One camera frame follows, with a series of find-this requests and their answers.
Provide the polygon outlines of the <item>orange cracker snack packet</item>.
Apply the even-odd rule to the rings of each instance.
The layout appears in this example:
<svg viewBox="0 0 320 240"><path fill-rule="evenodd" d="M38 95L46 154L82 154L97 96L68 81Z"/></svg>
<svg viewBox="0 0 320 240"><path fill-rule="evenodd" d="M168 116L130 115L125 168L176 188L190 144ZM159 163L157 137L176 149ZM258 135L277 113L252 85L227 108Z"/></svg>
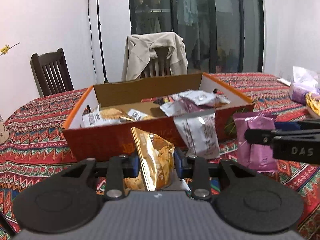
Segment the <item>orange cracker snack packet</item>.
<svg viewBox="0 0 320 240"><path fill-rule="evenodd" d="M140 161L136 178L125 178L125 189L133 191L158 191L171 184L174 169L173 143L159 135L131 128Z"/></svg>

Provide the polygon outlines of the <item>white printed snack packet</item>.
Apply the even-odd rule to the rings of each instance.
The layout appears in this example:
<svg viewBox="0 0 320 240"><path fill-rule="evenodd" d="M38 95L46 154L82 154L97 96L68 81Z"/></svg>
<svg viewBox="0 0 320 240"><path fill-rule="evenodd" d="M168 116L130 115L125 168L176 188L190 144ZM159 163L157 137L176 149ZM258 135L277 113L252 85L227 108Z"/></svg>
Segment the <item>white printed snack packet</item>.
<svg viewBox="0 0 320 240"><path fill-rule="evenodd" d="M214 110L176 116L174 124L188 148L187 156L194 155L207 160L220 156Z"/></svg>

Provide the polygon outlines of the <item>pink purple snack packet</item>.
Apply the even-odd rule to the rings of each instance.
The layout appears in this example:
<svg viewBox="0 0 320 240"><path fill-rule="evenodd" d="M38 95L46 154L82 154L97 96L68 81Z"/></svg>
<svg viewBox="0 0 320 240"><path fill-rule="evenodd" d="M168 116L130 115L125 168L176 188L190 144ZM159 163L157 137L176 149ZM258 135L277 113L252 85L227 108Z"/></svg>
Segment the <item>pink purple snack packet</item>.
<svg viewBox="0 0 320 240"><path fill-rule="evenodd" d="M264 131L275 129L276 115L262 112L234 113L238 163L256 172L276 172L277 161Z"/></svg>

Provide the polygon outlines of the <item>bowl of yellow chips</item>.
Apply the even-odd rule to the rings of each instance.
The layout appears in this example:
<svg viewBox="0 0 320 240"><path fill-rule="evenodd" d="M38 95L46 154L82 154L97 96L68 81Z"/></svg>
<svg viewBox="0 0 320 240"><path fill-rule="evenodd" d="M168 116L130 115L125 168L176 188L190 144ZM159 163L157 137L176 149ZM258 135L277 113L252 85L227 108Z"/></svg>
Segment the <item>bowl of yellow chips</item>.
<svg viewBox="0 0 320 240"><path fill-rule="evenodd" d="M320 118L319 94L309 92L305 95L306 107L314 119Z"/></svg>

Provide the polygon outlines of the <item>purple tissue pack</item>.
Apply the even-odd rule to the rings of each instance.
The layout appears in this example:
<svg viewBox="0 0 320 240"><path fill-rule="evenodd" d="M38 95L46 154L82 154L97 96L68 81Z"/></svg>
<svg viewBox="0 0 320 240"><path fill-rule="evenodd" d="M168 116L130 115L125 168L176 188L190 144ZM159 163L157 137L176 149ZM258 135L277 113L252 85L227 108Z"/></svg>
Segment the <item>purple tissue pack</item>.
<svg viewBox="0 0 320 240"><path fill-rule="evenodd" d="M292 101L306 105L305 96L309 93L319 96L319 74L313 70L293 66L293 80L289 89Z"/></svg>

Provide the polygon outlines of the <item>orange cardboard snack box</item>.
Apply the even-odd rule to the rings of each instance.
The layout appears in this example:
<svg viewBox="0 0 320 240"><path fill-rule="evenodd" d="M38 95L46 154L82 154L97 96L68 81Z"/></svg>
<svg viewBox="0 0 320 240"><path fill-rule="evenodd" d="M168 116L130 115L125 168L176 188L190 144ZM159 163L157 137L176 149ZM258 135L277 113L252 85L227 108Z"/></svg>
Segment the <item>orange cardboard snack box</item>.
<svg viewBox="0 0 320 240"><path fill-rule="evenodd" d="M176 129L173 118L165 116L159 106L151 100L185 90L218 90L230 100L229 104L217 108L215 112L219 141L234 137L226 128L233 114L238 110L251 112L255 105L245 94L207 73L105 83L91 86L85 91L63 123L63 135L78 161L89 157L106 161L115 155L131 154L135 150L132 127L155 133L175 146L184 147L185 143ZM153 119L85 128L82 114L85 109L94 110L98 106L123 111L136 109L153 116Z"/></svg>

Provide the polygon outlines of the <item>gold cookie packet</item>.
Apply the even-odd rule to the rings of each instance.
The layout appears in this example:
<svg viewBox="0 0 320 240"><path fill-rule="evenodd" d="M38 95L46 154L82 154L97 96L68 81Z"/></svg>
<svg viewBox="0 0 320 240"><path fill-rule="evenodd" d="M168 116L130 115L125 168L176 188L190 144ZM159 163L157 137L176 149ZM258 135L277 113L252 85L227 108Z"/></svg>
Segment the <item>gold cookie packet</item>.
<svg viewBox="0 0 320 240"><path fill-rule="evenodd" d="M118 125L125 122L133 122L134 119L128 116L124 111L109 108L100 111L93 111L82 116L83 124L81 127L98 127L98 126L109 126L109 125Z"/></svg>

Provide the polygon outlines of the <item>chair with beige jacket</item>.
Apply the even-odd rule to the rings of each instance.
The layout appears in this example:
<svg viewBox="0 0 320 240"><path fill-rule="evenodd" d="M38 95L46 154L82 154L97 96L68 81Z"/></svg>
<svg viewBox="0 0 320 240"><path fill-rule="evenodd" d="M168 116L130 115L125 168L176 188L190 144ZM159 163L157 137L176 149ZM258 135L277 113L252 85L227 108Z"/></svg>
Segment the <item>chair with beige jacket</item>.
<svg viewBox="0 0 320 240"><path fill-rule="evenodd" d="M157 57L150 59L147 66L140 74L140 78L146 77L159 77L159 76L170 76L170 58L168 57L169 48L160 47L155 48Z"/></svg>

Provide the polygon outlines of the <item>studio light on stand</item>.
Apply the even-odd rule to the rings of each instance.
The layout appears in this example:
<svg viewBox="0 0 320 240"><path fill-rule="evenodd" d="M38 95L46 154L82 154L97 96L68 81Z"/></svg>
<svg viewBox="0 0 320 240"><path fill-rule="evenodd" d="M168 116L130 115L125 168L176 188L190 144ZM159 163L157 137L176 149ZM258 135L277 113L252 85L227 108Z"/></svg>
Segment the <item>studio light on stand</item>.
<svg viewBox="0 0 320 240"><path fill-rule="evenodd" d="M103 83L109 83L107 78L107 69L105 65L105 57L104 57L104 50L103 50L103 39L101 34L101 20L100 20L100 3L99 0L95 0L95 7L96 7L96 16L97 16L97 30L98 30L98 40L99 40L99 50L100 50L100 59L101 59L101 66L103 71ZM90 36L90 50L91 50L91 58L93 63L93 70L95 74L95 83L98 83L98 72L95 67L95 59L93 55L93 29L92 29L92 21L90 15L90 0L87 0L87 18L88 18L88 26L89 26L89 36Z"/></svg>

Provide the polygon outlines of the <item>red patterned tablecloth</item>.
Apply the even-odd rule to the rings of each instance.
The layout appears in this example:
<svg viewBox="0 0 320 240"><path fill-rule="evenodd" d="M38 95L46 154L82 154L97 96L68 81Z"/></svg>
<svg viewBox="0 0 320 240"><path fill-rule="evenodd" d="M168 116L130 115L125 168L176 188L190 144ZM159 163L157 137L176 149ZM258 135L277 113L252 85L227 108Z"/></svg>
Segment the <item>red patterned tablecloth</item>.
<svg viewBox="0 0 320 240"><path fill-rule="evenodd" d="M305 106L289 98L289 89L274 75L264 73L216 74L255 102L254 109L277 115L279 121L309 117ZM1 213L19 232L12 211L14 198L26 187L69 167L75 157L62 133L62 123L83 90L34 99L16 110L5 122L8 140L1 145ZM298 231L306 239L319 239L319 167L279 161L274 180L298 192L304 212Z"/></svg>

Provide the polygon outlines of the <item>beige jacket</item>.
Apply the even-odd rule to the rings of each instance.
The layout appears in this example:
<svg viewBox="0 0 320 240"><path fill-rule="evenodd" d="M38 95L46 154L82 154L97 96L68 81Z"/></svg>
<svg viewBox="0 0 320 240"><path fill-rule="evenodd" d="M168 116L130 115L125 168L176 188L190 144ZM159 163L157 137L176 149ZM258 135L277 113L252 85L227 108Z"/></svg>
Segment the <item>beige jacket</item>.
<svg viewBox="0 0 320 240"><path fill-rule="evenodd" d="M143 35L129 35L126 39L122 81L141 77L148 64L158 59L156 50L167 49L165 62L169 64L170 75L185 75L188 60L183 38L175 32L162 32Z"/></svg>

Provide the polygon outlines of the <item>black framed glass door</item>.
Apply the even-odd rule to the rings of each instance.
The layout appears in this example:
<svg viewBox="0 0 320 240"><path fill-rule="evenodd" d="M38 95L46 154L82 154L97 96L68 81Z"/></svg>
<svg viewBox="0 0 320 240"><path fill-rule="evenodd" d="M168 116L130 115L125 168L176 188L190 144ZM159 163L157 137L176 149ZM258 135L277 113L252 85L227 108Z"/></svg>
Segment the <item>black framed glass door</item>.
<svg viewBox="0 0 320 240"><path fill-rule="evenodd" d="M263 68L263 0L129 0L131 32L173 31L189 72L246 73Z"/></svg>

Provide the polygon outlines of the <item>dark wooden chair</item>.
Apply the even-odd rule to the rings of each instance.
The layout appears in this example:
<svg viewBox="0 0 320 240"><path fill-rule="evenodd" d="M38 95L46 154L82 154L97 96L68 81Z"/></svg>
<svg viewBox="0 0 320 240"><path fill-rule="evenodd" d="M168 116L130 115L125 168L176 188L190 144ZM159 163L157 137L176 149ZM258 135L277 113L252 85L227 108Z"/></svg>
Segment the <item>dark wooden chair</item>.
<svg viewBox="0 0 320 240"><path fill-rule="evenodd" d="M42 55L35 53L30 62L44 96L74 90L62 48Z"/></svg>

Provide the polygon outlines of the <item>floral ceramic vase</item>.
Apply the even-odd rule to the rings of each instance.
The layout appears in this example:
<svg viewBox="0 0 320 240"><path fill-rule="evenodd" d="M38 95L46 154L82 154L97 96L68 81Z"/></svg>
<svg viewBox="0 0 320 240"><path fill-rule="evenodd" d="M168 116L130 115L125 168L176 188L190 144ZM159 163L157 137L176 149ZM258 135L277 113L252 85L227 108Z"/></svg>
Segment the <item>floral ceramic vase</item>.
<svg viewBox="0 0 320 240"><path fill-rule="evenodd" d="M3 145L9 138L9 132L7 130L7 127L0 116L0 145Z"/></svg>

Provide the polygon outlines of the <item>yellow flower branches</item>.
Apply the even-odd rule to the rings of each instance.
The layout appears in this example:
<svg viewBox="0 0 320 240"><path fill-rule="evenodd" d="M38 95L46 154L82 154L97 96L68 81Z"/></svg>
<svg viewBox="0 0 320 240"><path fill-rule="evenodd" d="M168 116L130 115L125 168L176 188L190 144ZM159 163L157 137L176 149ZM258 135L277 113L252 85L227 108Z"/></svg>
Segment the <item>yellow flower branches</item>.
<svg viewBox="0 0 320 240"><path fill-rule="evenodd" d="M17 45L19 45L19 44L20 44L20 42L14 44L14 45L12 45L12 46L6 44L3 48L1 48L0 57L3 56L3 55L6 55L6 54L9 52L9 50L11 50L12 48L14 48L15 46L17 46Z"/></svg>

